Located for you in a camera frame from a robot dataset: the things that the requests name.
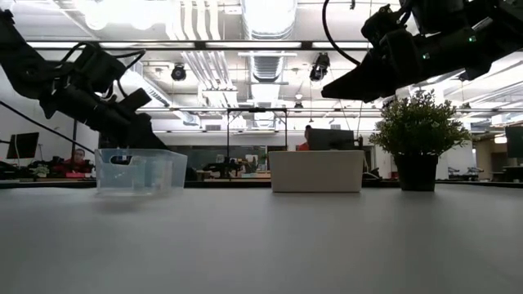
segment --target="person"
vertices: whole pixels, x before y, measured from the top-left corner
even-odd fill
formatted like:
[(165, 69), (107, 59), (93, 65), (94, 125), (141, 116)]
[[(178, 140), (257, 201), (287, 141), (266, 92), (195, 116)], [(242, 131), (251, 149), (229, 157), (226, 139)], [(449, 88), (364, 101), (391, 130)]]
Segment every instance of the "person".
[(306, 142), (299, 145), (297, 150), (298, 151), (309, 151), (309, 131), (312, 129), (312, 127), (310, 125), (307, 125), (305, 127), (305, 140)]
[(65, 160), (61, 165), (55, 167), (55, 172), (68, 173), (91, 173), (92, 165), (88, 164), (85, 160), (85, 150), (76, 149), (73, 157)]

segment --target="table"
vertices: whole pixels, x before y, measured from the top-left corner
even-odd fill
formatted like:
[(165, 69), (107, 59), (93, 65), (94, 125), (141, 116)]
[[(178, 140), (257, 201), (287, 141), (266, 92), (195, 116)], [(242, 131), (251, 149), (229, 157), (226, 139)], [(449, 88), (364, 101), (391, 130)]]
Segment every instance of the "table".
[(0, 190), (0, 293), (521, 293), (520, 189)]

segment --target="green plant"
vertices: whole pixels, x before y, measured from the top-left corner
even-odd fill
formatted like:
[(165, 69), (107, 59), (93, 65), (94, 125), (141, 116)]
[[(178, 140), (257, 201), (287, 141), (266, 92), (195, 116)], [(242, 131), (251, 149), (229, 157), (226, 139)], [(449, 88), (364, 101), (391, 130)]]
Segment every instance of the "green plant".
[(450, 101), (437, 105), (434, 90), (417, 91), (410, 98), (383, 107), (383, 120), (370, 142), (393, 155), (441, 155), (470, 140), (463, 124), (454, 119), (456, 107)]

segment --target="ceiling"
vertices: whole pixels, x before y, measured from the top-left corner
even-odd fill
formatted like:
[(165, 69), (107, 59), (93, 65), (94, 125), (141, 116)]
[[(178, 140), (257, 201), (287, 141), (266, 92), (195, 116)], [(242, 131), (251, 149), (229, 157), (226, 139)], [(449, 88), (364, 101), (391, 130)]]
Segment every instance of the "ceiling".
[[(32, 41), (78, 41), (78, 40), (103, 40), (103, 41), (140, 41), (140, 40), (168, 40), (164, 19), (169, 17), (170, 11), (162, 6), (167, 0), (145, 1), (146, 9), (141, 8), (139, 13), (154, 15), (154, 24), (146, 30), (135, 29), (124, 19), (132, 19), (128, 16), (136, 13), (132, 3), (138, 0), (120, 1), (120, 10), (112, 11), (111, 17), (122, 18), (116, 23), (108, 23), (101, 30), (89, 29), (86, 25), (84, 14), (78, 10), (74, 1), (52, 1), (52, 0), (0, 0), (2, 9), (11, 9), (15, 15), (16, 28), (27, 40)], [(349, 1), (332, 0), (329, 5), (329, 28), (333, 38), (343, 41), (365, 41), (360, 33), (360, 27), (379, 7), (386, 3), (392, 4), (397, 9), (397, 1), (357, 1), (355, 10), (350, 10)], [(323, 27), (321, 25), (322, 0), (299, 0), (297, 15), (293, 34), (289, 38), (296, 41), (326, 41)], [(222, 39), (244, 40), (244, 30), (241, 7), (239, 0), (220, 0), (218, 2), (218, 29)], [(412, 18), (408, 23), (409, 31), (416, 33), (416, 26)], [(362, 60), (365, 48), (350, 52), (357, 60)], [(50, 60), (59, 60), (64, 51), (42, 51), (42, 55)], [(247, 58), (238, 56), (238, 51), (225, 51), (225, 60), (230, 77), (237, 88), (237, 100), (240, 104), (250, 100), (252, 81), (249, 73)], [(339, 101), (324, 99), (320, 90), (322, 85), (339, 78), (354, 68), (354, 65), (345, 60), (335, 51), (329, 52), (331, 68), (321, 84), (312, 84), (308, 78), (311, 64), (317, 57), (317, 51), (296, 51), (295, 56), (286, 57), (283, 71), (283, 83), (279, 89), (279, 104), (281, 106), (293, 107), (296, 102), (296, 94), (302, 95), (302, 103), (305, 108), (332, 108), (343, 105), (347, 108), (359, 108), (360, 102)], [(487, 75), (472, 82), (460, 82), (448, 79), (430, 87), (435, 88), (445, 99), (452, 100), (456, 105), (462, 102), (471, 102), (472, 108), (495, 108), (512, 105), (514, 101), (523, 98), (520, 77), (523, 74), (523, 53), (517, 52), (503, 58), (493, 64)], [(183, 82), (175, 82), (171, 78), (171, 71), (175, 63), (183, 63), (184, 58), (180, 51), (148, 51), (142, 58), (144, 74), (160, 87), (169, 98), (177, 105), (196, 107), (201, 106), (198, 99), (199, 81), (190, 69), (187, 70), (187, 79)], [(507, 86), (510, 91), (489, 97)], [(364, 108), (380, 108), (381, 103), (363, 105)], [(169, 118), (167, 115), (152, 114), (156, 118)], [(468, 114), (469, 121), (475, 123), (491, 117), (493, 114), (485, 111), (481, 114)]]

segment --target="spotlight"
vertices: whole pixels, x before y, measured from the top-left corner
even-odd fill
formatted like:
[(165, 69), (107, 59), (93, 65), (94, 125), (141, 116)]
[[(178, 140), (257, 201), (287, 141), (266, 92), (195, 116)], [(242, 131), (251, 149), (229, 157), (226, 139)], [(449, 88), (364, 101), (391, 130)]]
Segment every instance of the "spotlight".
[(186, 70), (183, 64), (174, 65), (174, 69), (171, 73), (171, 78), (175, 81), (183, 81), (187, 78)]
[(329, 55), (325, 53), (320, 53), (315, 63), (312, 66), (311, 75), (309, 78), (312, 82), (321, 81), (328, 72), (330, 67)]

